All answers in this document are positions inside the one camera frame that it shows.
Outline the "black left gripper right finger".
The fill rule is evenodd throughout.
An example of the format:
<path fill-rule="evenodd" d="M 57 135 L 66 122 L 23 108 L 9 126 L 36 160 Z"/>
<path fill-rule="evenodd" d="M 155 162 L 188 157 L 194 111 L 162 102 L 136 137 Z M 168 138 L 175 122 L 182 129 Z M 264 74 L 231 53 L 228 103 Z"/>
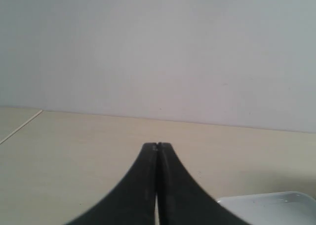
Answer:
<path fill-rule="evenodd" d="M 246 225 L 186 170 L 170 143 L 158 143 L 157 196 L 161 225 Z"/>

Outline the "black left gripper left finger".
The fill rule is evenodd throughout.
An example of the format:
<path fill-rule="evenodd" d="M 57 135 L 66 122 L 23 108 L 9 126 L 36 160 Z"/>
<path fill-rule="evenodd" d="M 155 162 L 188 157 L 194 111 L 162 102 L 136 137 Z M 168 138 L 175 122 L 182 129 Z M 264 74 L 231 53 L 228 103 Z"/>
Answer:
<path fill-rule="evenodd" d="M 154 225 L 157 144 L 143 144 L 121 181 L 70 225 Z"/>

